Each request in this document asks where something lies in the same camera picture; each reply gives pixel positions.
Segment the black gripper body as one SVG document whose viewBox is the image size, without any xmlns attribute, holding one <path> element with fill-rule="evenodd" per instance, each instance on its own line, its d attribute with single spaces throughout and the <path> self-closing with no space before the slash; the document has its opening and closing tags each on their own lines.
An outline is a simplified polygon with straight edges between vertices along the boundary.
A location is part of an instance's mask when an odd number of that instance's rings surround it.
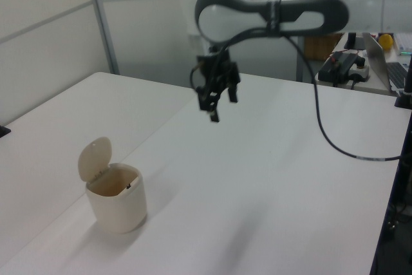
<svg viewBox="0 0 412 275">
<path fill-rule="evenodd" d="M 200 66 L 200 73 L 205 78 L 208 90 L 218 86 L 222 92 L 227 89 L 228 83 L 240 83 L 238 65 L 232 62 L 228 50 L 210 55 L 199 55 L 196 57 Z"/>
</svg>

